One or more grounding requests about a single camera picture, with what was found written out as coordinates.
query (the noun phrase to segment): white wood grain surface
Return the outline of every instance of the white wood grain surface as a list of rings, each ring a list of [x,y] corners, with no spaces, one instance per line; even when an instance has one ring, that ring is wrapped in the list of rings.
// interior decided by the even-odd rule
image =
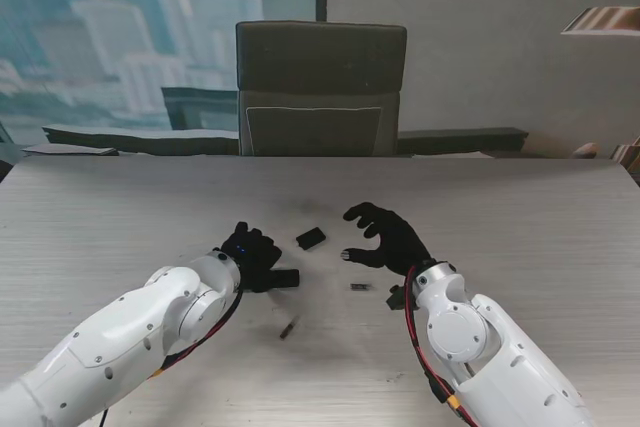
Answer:
[[[158,267],[246,220],[275,238],[302,286],[247,295],[214,339],[114,407],[108,427],[462,425],[432,398],[402,315],[384,303],[400,279],[339,258],[375,245],[341,220],[364,200],[397,211],[470,290],[502,303],[599,425],[637,425],[640,191],[607,161],[26,159],[0,184],[0,387]],[[327,242],[301,251],[294,238],[315,226]]]

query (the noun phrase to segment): wall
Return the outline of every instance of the wall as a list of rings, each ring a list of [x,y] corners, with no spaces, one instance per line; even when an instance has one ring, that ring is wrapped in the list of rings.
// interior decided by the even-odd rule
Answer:
[[[315,0],[0,0],[3,143],[54,123],[171,129],[161,88],[237,90],[235,24],[265,16],[312,20]]]
[[[331,21],[408,28],[400,130],[518,127],[525,149],[608,155],[640,134],[640,39],[568,37],[584,8],[640,0],[328,0]]]

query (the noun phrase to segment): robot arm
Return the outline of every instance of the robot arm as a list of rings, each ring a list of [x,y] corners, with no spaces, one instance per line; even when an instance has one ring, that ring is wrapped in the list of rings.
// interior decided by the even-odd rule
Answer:
[[[164,267],[69,333],[0,393],[0,425],[76,427],[199,342],[238,294],[240,270],[222,252]]]
[[[448,263],[436,262],[406,221],[370,203],[352,207],[344,218],[359,218],[365,237],[380,237],[376,250],[347,249],[344,260],[386,265],[407,277],[404,292],[395,290],[387,302],[393,308],[398,294],[404,294],[399,297],[412,343],[441,402],[480,427],[595,425],[582,397],[553,362],[497,302],[484,295],[469,300],[462,275]],[[429,315],[429,345],[444,365],[446,379],[422,356],[414,298]]]
[[[413,292],[429,316],[429,345],[478,425],[595,425],[580,393],[554,363],[497,302],[480,294],[469,300],[464,278],[448,263],[419,273]]]

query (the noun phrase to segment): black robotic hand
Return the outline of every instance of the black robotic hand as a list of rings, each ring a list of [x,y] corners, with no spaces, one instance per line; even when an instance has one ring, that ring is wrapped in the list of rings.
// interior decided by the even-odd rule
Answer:
[[[287,275],[284,273],[288,275],[295,273],[296,278],[298,276],[298,271],[271,270],[280,259],[282,251],[274,245],[273,239],[262,235],[260,230],[249,230],[246,222],[238,222],[235,232],[222,244],[220,250],[238,264],[242,279],[241,286],[244,290],[266,292],[271,288],[282,286],[278,283],[283,275]]]
[[[406,276],[411,266],[432,259],[413,228],[391,210],[364,202],[351,207],[343,217],[347,221],[360,217],[357,225],[360,229],[366,228],[367,239],[380,236],[376,250],[346,249],[341,254],[343,260],[375,268],[386,265],[396,274]]]

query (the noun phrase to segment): wire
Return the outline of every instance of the wire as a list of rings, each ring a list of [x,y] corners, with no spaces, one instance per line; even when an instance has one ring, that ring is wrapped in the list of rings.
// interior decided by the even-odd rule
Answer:
[[[233,303],[231,304],[231,306],[227,309],[227,311],[223,314],[223,316],[220,317],[218,322],[216,322],[216,324],[211,328],[211,330],[209,330],[209,332],[207,332],[207,334],[202,339],[200,339],[198,342],[193,344],[191,347],[189,347],[189,348],[187,348],[187,349],[185,349],[185,350],[183,350],[181,352],[178,352],[176,354],[167,356],[164,359],[164,363],[162,364],[162,367],[160,367],[158,372],[156,372],[153,375],[153,377],[156,377],[156,376],[160,375],[162,372],[166,371],[168,368],[173,367],[174,365],[176,365],[181,360],[184,360],[189,355],[191,355],[191,353],[195,349],[197,349],[202,344],[204,344],[207,340],[209,340],[211,338],[211,336],[213,336],[213,334],[218,332],[227,323],[227,321],[231,318],[233,313],[238,308],[238,305],[240,305],[240,300],[241,299],[242,299],[242,287],[240,287],[238,289],[238,294],[236,295],[236,298],[233,299]]]
[[[100,427],[104,427],[104,421],[107,420],[107,414],[109,413],[109,409],[106,409],[102,413],[102,420],[100,421]]]
[[[460,405],[460,401],[455,395],[455,392],[449,386],[449,384],[441,378],[436,372],[433,370],[427,358],[420,347],[420,341],[418,340],[418,335],[416,333],[416,322],[413,316],[413,305],[415,302],[415,298],[413,296],[413,281],[416,276],[416,267],[413,266],[409,269],[409,273],[407,274],[404,281],[404,315],[405,320],[407,322],[407,329],[409,330],[409,337],[411,338],[411,344],[413,345],[413,349],[416,352],[416,356],[418,357],[418,362],[422,366],[422,370],[424,370],[425,375],[429,379],[429,384],[431,385],[434,394],[441,402],[447,402],[449,406],[456,412],[462,420],[464,420],[470,427],[478,427],[469,413],[466,411],[462,405]],[[435,391],[435,388],[440,390],[442,395],[438,395]]]

